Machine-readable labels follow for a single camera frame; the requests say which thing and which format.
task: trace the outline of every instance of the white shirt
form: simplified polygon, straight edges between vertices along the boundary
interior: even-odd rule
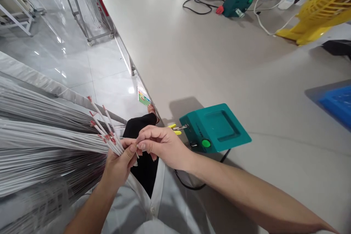
[[[215,233],[196,192],[183,187],[161,159],[151,198],[130,174],[120,187],[102,234]]]

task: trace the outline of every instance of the green power button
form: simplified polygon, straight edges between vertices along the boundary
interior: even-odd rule
[[[202,143],[202,146],[206,148],[211,146],[211,142],[209,140],[202,140],[201,143]]]

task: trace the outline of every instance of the blue bin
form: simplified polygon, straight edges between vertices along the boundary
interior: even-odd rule
[[[351,86],[328,91],[319,102],[335,118],[351,129]]]

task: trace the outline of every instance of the yellow basket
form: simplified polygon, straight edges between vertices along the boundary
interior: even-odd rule
[[[298,45],[315,41],[332,26],[351,20],[351,0],[307,0],[297,17],[300,22],[292,29],[276,35],[295,40]]]

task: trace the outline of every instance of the left hand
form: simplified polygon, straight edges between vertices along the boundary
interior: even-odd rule
[[[121,156],[115,154],[111,149],[107,154],[106,166],[101,178],[101,184],[105,191],[115,195],[118,189],[126,182],[131,167],[137,160],[136,139],[125,138],[121,140],[125,149]]]

